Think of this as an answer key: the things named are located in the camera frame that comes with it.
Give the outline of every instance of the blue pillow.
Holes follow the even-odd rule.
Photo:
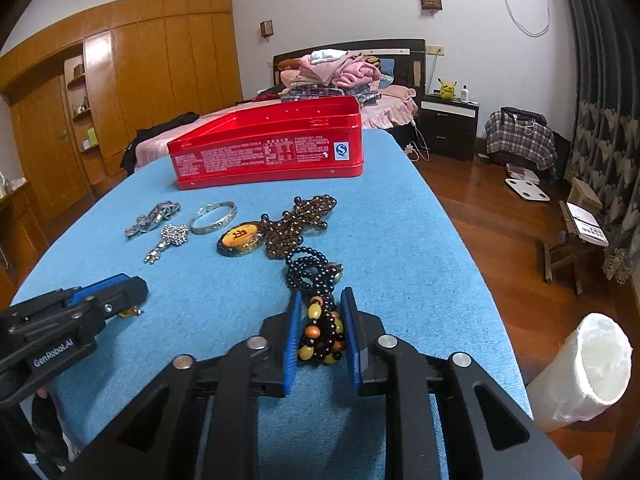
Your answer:
[[[380,78],[380,88],[386,88],[394,81],[395,66],[395,59],[380,59],[380,72],[382,72],[382,77]]]

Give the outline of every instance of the headboard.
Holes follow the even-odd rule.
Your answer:
[[[295,50],[273,56],[273,83],[280,82],[280,70],[278,63],[285,59],[297,59],[305,54],[311,54],[315,50],[324,48],[336,48],[338,50],[357,50],[366,55],[379,58],[391,58],[396,61],[394,66],[394,84],[415,89],[419,99],[424,95],[426,82],[424,40],[363,40],[348,41],[347,43],[334,43],[329,45],[314,46]]]

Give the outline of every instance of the plastic trash bag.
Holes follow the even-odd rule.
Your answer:
[[[631,376],[629,339],[604,314],[589,314],[545,370],[527,386],[543,431],[591,420],[620,400]]]

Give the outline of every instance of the blue tablecloth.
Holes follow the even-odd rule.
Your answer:
[[[112,190],[53,244],[15,302],[119,272],[141,276],[149,288],[145,314],[110,320],[94,354],[56,381],[66,428],[80,444],[175,355],[224,354],[258,333],[262,320],[282,312],[289,299],[283,262],[268,260],[264,248],[241,258],[221,256],[219,234],[192,234],[155,265],[143,264],[158,231],[126,242],[123,230],[162,200],[182,205],[174,223],[187,223],[206,203],[233,200],[241,222],[265,212],[279,218],[296,195],[334,196],[329,228],[306,232],[305,245],[344,265],[338,295],[353,287],[361,310],[380,316],[389,333],[421,352],[443,358],[468,352],[530,411],[491,294],[440,203],[388,133],[364,130],[363,142],[366,162],[357,178],[179,191],[171,161],[161,158]],[[262,480],[384,477],[384,401],[355,396],[344,360],[301,367],[289,398],[262,398],[258,437]]]

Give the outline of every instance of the wall outlet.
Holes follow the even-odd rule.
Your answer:
[[[430,56],[444,56],[444,47],[440,45],[427,45],[427,54],[430,54]]]

